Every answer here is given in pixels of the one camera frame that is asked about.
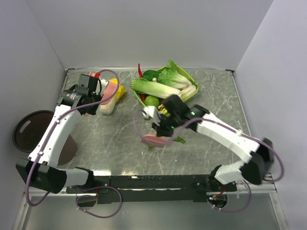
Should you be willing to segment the pink hand brush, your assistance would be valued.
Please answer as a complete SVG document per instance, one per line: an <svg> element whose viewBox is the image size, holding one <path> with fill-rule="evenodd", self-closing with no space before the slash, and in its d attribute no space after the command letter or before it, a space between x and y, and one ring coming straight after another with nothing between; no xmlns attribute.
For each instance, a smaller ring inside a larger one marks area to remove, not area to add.
<svg viewBox="0 0 307 230"><path fill-rule="evenodd" d="M142 140L142 143L147 145L150 148L161 147L167 143L167 139L164 137L157 137L154 134L146 134L144 135L144 139Z"/></svg>

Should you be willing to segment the pink dustpan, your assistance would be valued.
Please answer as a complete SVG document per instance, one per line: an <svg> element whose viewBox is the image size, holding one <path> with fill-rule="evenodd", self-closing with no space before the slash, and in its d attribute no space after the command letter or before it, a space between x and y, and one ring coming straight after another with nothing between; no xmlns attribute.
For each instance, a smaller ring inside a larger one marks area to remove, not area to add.
<svg viewBox="0 0 307 230"><path fill-rule="evenodd" d="M94 74L93 72L90 72L89 75L94 77ZM113 95L115 92L116 92L116 87L117 87L117 84L116 83L113 83L111 82L111 80L109 80L109 84L108 86L106 87L104 93L101 95L102 96L102 99L103 102L101 103L101 105L105 105L105 104L108 104L110 101L111 101L111 95Z"/></svg>

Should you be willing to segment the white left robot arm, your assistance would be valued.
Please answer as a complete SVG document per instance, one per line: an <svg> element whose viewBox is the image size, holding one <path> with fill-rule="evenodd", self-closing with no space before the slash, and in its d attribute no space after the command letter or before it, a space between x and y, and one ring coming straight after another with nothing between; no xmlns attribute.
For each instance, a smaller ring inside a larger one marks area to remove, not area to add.
<svg viewBox="0 0 307 230"><path fill-rule="evenodd" d="M58 168L62 149L82 115L95 115L109 81L82 74L78 84L64 90L57 101L53 118L40 142L26 159L19 159L16 169L26 183L57 194L64 187L77 186L88 193L94 189L94 173L85 168Z"/></svg>

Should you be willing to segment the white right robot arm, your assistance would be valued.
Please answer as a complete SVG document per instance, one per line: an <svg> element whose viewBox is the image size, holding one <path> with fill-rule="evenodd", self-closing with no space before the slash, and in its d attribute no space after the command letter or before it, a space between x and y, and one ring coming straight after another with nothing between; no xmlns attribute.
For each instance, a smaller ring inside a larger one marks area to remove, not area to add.
<svg viewBox="0 0 307 230"><path fill-rule="evenodd" d="M217 166L212 171L209 184L213 190L220 191L226 184L238 180L246 180L255 185L264 181L274 162L272 142L269 139L247 136L200 105L188 107L175 94L165 99L163 106L169 116L160 113L154 106L145 107L143 112L145 117L153 119L152 127L157 136L171 137L174 128L189 128L219 142L240 158L235 163Z"/></svg>

